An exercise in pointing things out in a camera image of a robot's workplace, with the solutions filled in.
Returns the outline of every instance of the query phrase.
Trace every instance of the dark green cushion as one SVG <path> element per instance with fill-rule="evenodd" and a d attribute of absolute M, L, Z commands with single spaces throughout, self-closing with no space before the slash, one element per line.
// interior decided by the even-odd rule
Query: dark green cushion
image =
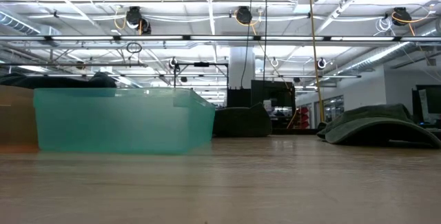
<path fill-rule="evenodd" d="M 395 141 L 427 143 L 441 148 L 432 133 L 415 125 L 403 104 L 364 106 L 344 112 L 317 135 L 332 144 Z"/>
<path fill-rule="evenodd" d="M 272 132 L 271 119 L 261 103 L 251 108 L 225 108 L 214 116 L 213 134 L 227 137 L 265 137 Z"/>

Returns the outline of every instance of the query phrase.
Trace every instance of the pillar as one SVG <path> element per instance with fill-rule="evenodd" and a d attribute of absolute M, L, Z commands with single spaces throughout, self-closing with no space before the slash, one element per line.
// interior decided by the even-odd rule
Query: pillar
<path fill-rule="evenodd" d="M 251 89 L 251 80 L 254 80 L 256 73 L 256 62 L 253 47 L 232 47 L 229 49 L 229 88 L 240 89 L 240 81 L 242 79 L 243 69 L 245 67 L 245 73 L 243 75 L 242 86 L 244 89 Z"/>

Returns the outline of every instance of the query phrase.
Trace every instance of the computer monitor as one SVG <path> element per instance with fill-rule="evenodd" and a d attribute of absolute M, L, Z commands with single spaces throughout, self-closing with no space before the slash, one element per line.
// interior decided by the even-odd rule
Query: computer monitor
<path fill-rule="evenodd" d="M 252 80 L 251 81 L 251 102 L 252 105 L 262 103 L 263 100 L 271 100 L 273 107 L 296 108 L 294 87 L 291 82 L 271 82 Z"/>
<path fill-rule="evenodd" d="M 432 123 L 441 115 L 441 85 L 417 85 L 412 91 L 413 118 L 417 123 Z"/>

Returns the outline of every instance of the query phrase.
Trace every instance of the table surface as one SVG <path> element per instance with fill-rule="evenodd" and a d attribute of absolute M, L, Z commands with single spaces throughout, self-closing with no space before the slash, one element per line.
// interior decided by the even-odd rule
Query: table surface
<path fill-rule="evenodd" d="M 186 156 L 0 154 L 2 223 L 439 223 L 441 151 L 314 136 Z"/>

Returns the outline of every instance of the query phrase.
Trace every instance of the teal plastic bin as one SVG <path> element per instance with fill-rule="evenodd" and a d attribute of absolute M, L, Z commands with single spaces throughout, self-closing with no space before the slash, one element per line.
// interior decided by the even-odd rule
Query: teal plastic bin
<path fill-rule="evenodd" d="M 214 106 L 192 90 L 36 89 L 34 106 L 43 151 L 182 154 L 212 138 Z"/>

